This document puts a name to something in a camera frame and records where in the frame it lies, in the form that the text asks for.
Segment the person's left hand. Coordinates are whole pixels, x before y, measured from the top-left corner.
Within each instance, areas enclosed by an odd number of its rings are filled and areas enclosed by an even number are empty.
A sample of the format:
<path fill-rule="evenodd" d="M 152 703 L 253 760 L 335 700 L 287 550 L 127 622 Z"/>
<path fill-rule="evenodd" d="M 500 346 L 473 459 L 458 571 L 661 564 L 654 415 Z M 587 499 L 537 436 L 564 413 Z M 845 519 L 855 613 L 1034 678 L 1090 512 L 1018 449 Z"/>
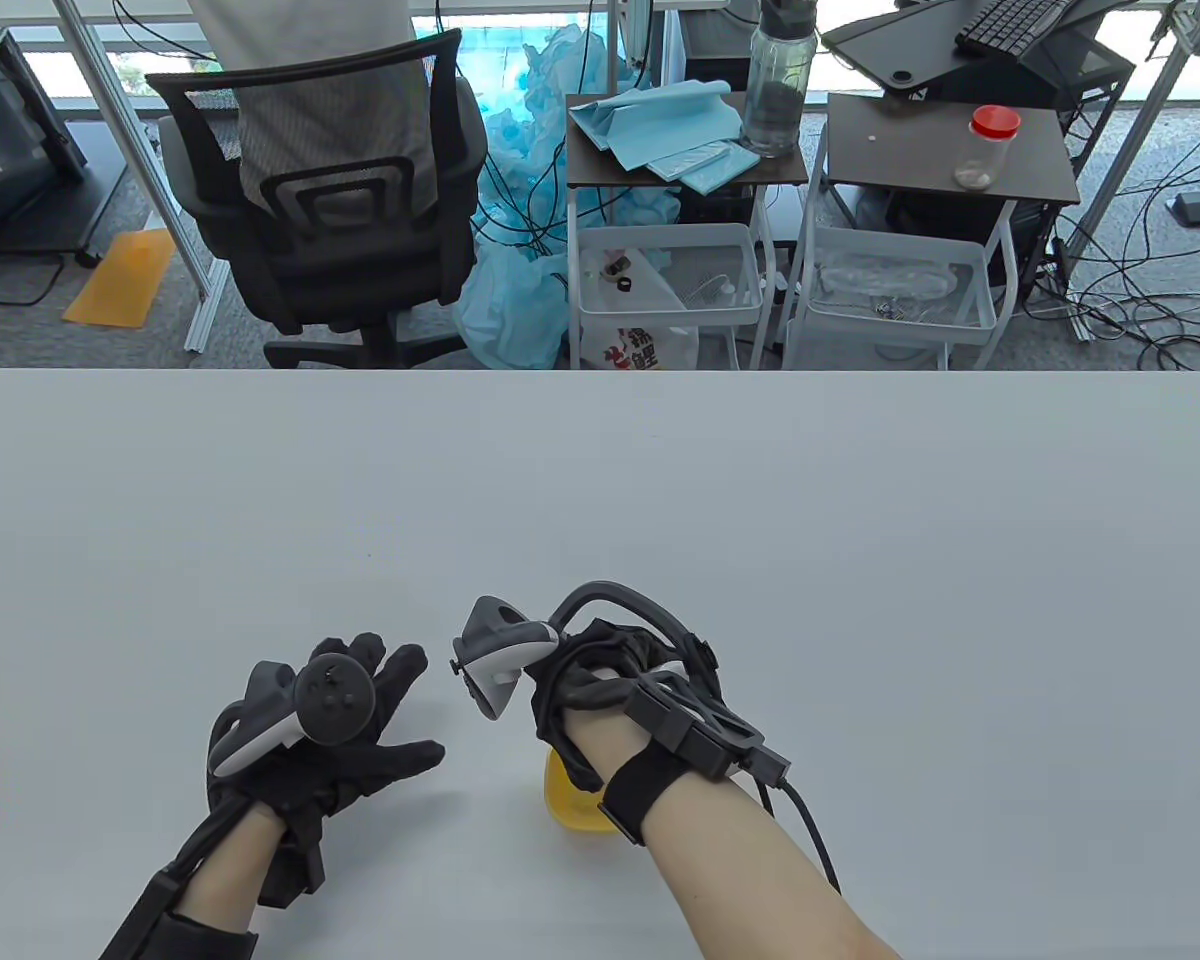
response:
<path fill-rule="evenodd" d="M 257 896 L 262 908 L 288 908 L 324 883 L 326 818 L 442 762 L 440 742 L 382 744 L 427 666 L 420 644 L 389 652 L 377 634 L 329 637 L 302 667 L 257 662 L 244 698 L 222 709 L 208 749 L 208 800 L 247 797 L 284 827 Z"/>

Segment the person's right hand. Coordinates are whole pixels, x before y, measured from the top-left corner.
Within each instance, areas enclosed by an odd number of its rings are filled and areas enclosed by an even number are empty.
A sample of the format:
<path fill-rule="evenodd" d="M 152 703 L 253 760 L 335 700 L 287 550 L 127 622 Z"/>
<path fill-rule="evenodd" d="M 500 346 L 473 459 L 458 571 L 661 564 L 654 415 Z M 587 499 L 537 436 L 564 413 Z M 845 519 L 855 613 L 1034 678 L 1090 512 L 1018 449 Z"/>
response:
<path fill-rule="evenodd" d="M 569 781 L 600 794 L 604 780 L 565 731 L 565 712 L 605 712 L 624 707 L 635 682 L 679 662 L 701 698 L 722 700 L 718 662 L 708 644 L 691 635 L 672 644 L 649 628 L 592 620 L 581 634 L 562 637 L 553 654 L 524 668 L 535 684 L 532 712 L 539 740 L 562 758 Z"/>

